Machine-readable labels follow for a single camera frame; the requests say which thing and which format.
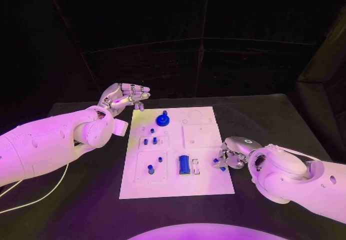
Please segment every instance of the white pegboard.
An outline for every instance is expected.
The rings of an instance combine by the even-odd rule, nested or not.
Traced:
[[[161,127],[156,118],[165,110],[171,121],[168,126]],[[158,137],[161,144],[159,142],[153,144],[153,137]],[[200,147],[189,148],[187,141],[191,142],[192,138],[195,143],[201,144]],[[214,168],[221,144],[221,133],[211,106],[146,109],[143,112],[135,110],[119,198],[234,194],[230,170]],[[159,155],[165,153],[166,160],[159,162]],[[189,156],[191,174],[187,175],[179,174],[182,155]],[[194,159],[198,159],[200,174],[194,174]],[[149,163],[153,163],[153,175],[149,174]]]

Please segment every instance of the white robotic arm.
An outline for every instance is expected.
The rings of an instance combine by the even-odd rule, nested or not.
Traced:
[[[101,148],[129,123],[114,119],[127,105],[145,110],[149,87],[113,84],[99,105],[18,126],[0,136],[0,186],[44,175]]]
[[[312,161],[303,162],[293,154]],[[246,137],[228,137],[214,167],[240,169],[246,163],[256,187],[272,201],[295,201],[313,213],[346,224],[346,165],[273,144],[263,147]]]

